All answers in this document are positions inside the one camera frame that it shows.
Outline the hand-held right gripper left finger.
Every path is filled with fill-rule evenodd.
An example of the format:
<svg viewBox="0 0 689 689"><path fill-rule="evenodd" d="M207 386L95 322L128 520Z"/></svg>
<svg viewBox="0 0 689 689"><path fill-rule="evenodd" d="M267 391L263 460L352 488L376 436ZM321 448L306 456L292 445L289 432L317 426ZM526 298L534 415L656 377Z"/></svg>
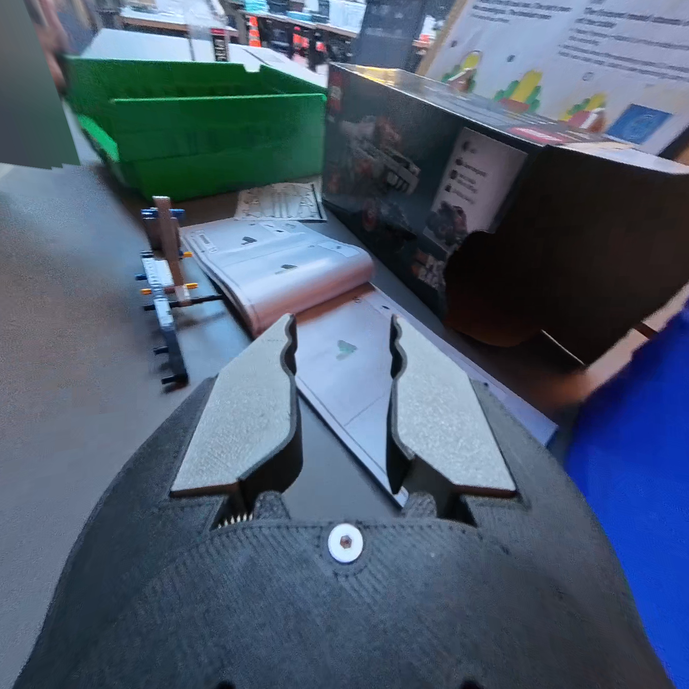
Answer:
<svg viewBox="0 0 689 689"><path fill-rule="evenodd" d="M185 450L174 497L284 493L303 467L296 319L280 317L217 375Z"/></svg>

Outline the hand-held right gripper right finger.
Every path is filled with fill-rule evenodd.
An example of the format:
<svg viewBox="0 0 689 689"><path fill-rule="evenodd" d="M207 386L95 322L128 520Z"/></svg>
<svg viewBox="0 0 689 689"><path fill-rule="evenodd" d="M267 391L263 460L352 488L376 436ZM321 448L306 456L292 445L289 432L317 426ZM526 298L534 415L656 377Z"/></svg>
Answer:
<svg viewBox="0 0 689 689"><path fill-rule="evenodd" d="M399 315L391 319L390 352L386 475L392 494L515 496L467 373Z"/></svg>

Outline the lego chassis assembly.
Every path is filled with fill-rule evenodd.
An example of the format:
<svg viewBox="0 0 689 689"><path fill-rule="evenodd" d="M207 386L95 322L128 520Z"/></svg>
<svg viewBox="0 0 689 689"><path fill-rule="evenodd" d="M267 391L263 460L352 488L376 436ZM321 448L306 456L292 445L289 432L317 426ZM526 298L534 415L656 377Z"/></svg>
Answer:
<svg viewBox="0 0 689 689"><path fill-rule="evenodd" d="M189 375L178 340L175 313L179 309L220 302L219 294L195 296L196 282L189 282L183 272L183 262L194 254L182 248L180 221L185 210L175 208L168 196L153 196L153 205L141 210L150 248L140 254L142 272L135 279L145 286L140 289L149 302L142 306L145 313L156 317L160 344L155 356L166 356L166 374L161 378L165 389L179 389L189 383Z"/></svg>

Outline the dark cardboard lego box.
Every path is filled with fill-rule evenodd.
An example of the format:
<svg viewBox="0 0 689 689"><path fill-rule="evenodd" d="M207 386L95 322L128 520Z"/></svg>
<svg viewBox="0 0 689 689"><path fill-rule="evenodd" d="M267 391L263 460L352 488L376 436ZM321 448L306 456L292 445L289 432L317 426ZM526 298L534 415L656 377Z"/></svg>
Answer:
<svg viewBox="0 0 689 689"><path fill-rule="evenodd" d="M324 201L443 321L593 363L688 284L688 167L402 70L332 64Z"/></svg>

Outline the open instruction booklet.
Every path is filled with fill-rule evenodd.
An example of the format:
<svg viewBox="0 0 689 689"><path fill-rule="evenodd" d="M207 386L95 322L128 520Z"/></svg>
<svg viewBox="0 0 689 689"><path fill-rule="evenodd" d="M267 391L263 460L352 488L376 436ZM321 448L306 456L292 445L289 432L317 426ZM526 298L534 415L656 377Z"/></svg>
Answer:
<svg viewBox="0 0 689 689"><path fill-rule="evenodd" d="M296 220L227 219L181 240L222 289L253 338L296 316L299 392L389 493L385 471L390 320L400 315L473 380L484 383L541 444L556 424L372 284L371 256Z"/></svg>

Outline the blue plastic bin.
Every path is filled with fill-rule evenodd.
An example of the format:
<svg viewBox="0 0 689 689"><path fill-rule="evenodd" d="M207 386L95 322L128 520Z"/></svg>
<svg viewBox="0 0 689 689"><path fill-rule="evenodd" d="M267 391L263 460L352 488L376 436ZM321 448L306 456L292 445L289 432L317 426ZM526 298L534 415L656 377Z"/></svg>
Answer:
<svg viewBox="0 0 689 689"><path fill-rule="evenodd" d="M564 465L596 514L643 627L688 687L688 300L561 387L576 405Z"/></svg>

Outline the white sticker sheet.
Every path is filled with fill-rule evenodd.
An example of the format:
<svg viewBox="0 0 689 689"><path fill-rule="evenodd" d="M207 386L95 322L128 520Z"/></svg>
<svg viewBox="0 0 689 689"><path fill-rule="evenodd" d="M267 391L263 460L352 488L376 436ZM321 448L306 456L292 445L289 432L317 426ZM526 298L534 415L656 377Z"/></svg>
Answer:
<svg viewBox="0 0 689 689"><path fill-rule="evenodd" d="M243 190L238 194L234 218L326 222L320 179Z"/></svg>

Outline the green plastic bin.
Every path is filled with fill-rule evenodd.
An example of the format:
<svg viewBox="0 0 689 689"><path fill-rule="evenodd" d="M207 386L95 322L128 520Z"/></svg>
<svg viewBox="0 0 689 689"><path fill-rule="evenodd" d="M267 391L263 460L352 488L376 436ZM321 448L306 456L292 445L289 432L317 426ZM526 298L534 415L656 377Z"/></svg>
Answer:
<svg viewBox="0 0 689 689"><path fill-rule="evenodd" d="M173 201L316 177L327 91L268 65L68 56L67 102L104 166Z"/></svg>

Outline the white table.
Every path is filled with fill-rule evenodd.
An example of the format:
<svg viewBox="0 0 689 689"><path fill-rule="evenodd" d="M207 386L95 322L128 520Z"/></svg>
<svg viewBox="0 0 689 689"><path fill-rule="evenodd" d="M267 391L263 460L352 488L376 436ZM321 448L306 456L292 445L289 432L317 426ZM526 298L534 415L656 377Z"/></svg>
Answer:
<svg viewBox="0 0 689 689"><path fill-rule="evenodd" d="M213 63L216 55L211 40L104 28L97 33L81 56L140 61ZM314 75L302 65L295 64L288 58L266 48L230 43L228 59L230 63L246 66L249 71L256 71L261 65L267 65L283 72L306 77Z"/></svg>

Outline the white printed poster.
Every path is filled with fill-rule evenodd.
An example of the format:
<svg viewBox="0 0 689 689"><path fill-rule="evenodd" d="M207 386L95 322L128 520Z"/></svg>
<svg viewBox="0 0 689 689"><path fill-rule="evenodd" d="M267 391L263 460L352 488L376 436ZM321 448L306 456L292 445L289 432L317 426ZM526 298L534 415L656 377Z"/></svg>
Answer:
<svg viewBox="0 0 689 689"><path fill-rule="evenodd" d="M687 1L457 1L418 73L688 159Z"/></svg>

